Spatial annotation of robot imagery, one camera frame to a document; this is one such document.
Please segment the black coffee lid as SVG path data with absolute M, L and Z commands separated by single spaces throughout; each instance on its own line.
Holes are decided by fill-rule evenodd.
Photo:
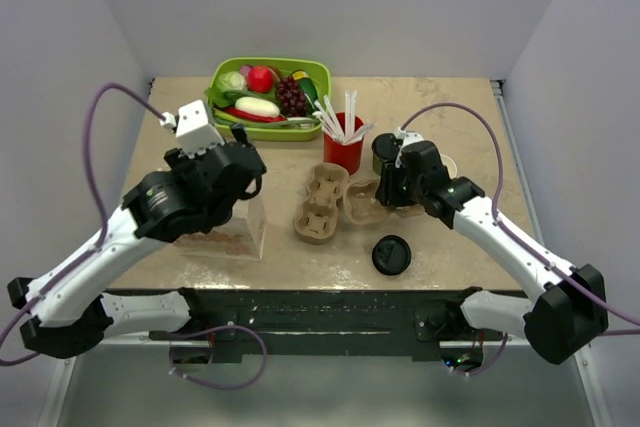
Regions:
M 383 164 L 395 163 L 398 146 L 393 133 L 383 133 L 374 138 L 371 144 L 372 153 L 376 153 L 383 159 Z

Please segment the single cardboard cup carrier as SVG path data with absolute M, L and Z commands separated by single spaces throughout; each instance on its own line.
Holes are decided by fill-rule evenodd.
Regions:
M 391 215 L 410 218 L 425 213 L 420 205 L 408 207 L 385 207 L 375 197 L 379 180 L 351 182 L 344 195 L 343 206 L 348 220 L 359 226 L 369 226 L 385 222 Z

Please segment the paper bag orange handles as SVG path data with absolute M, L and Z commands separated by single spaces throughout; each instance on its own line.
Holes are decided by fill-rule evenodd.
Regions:
M 185 257 L 261 261 L 266 225 L 262 198 L 257 196 L 238 201 L 224 225 L 206 234 L 183 235 L 174 247 Z

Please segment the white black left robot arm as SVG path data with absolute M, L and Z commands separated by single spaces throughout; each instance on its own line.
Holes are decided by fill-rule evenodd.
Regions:
M 237 201 L 260 192 L 266 167 L 244 126 L 231 132 L 233 141 L 193 158 L 179 148 L 167 151 L 168 170 L 147 174 L 71 260 L 37 279 L 9 283 L 13 306 L 30 316 L 20 327 L 26 349 L 67 359 L 123 334 L 177 332 L 196 339 L 205 332 L 207 315 L 180 290 L 118 296 L 106 289 L 181 236 L 227 223 Z

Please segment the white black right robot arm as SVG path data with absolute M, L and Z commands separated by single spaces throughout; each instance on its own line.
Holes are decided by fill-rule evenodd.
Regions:
M 524 293 L 511 297 L 470 289 L 445 316 L 452 337 L 466 340 L 479 329 L 511 334 L 559 365 L 605 333 L 604 278 L 595 267 L 574 267 L 535 242 L 473 181 L 451 177 L 435 144 L 420 135 L 381 134 L 371 149 L 380 177 L 375 197 L 382 206 L 421 207 L 479 246 Z

